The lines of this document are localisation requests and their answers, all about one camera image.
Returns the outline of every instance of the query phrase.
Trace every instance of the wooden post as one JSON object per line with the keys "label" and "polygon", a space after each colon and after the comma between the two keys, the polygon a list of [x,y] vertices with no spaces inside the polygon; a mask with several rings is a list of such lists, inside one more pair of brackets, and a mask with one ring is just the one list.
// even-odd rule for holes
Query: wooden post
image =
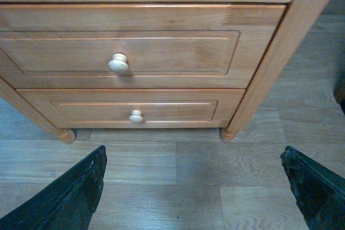
{"label": "wooden post", "polygon": [[220,138],[231,141],[244,129],[329,0],[293,0],[246,93]]}

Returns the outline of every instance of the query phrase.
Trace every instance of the furniture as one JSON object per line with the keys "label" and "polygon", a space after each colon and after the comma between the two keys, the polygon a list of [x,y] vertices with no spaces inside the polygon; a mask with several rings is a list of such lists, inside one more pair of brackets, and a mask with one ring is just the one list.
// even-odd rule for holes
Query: furniture
{"label": "furniture", "polygon": [[0,2],[0,96],[71,143],[71,128],[232,140],[328,0]]}

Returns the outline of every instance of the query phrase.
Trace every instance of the laminate floor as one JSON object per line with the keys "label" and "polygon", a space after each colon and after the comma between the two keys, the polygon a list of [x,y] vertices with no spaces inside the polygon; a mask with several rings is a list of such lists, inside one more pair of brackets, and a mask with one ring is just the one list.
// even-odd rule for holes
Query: laminate floor
{"label": "laminate floor", "polygon": [[94,229],[307,230],[281,166],[292,145],[345,177],[345,0],[331,0],[245,130],[79,129],[67,145],[0,99],[0,217],[103,144]]}

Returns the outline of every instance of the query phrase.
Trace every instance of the round knob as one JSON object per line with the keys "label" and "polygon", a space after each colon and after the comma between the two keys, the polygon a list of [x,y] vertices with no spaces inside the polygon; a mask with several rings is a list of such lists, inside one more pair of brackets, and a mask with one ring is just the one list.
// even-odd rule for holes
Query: round knob
{"label": "round knob", "polygon": [[143,118],[141,117],[141,111],[132,110],[132,115],[129,117],[129,120],[131,121],[131,123],[141,123],[143,121]]}
{"label": "round knob", "polygon": [[108,66],[116,74],[123,74],[128,71],[127,57],[117,53],[113,55],[113,60],[109,61]]}

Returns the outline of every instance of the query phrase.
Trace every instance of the floor plank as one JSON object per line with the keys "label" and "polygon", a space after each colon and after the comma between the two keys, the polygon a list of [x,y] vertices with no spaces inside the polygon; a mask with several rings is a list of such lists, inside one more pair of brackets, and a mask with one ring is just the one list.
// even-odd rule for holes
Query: floor plank
{"label": "floor plank", "polygon": [[50,183],[95,148],[108,154],[106,183],[176,184],[174,143],[0,141],[1,183]]}
{"label": "floor plank", "polygon": [[289,187],[221,187],[225,229],[308,230]]}
{"label": "floor plank", "polygon": [[338,108],[279,108],[288,143],[334,143],[345,140],[345,117]]}
{"label": "floor plank", "polygon": [[218,187],[105,185],[89,230],[223,230]]}
{"label": "floor plank", "polygon": [[177,143],[177,184],[288,186],[285,143]]}
{"label": "floor plank", "polygon": [[47,184],[42,183],[0,183],[0,218],[16,209]]}

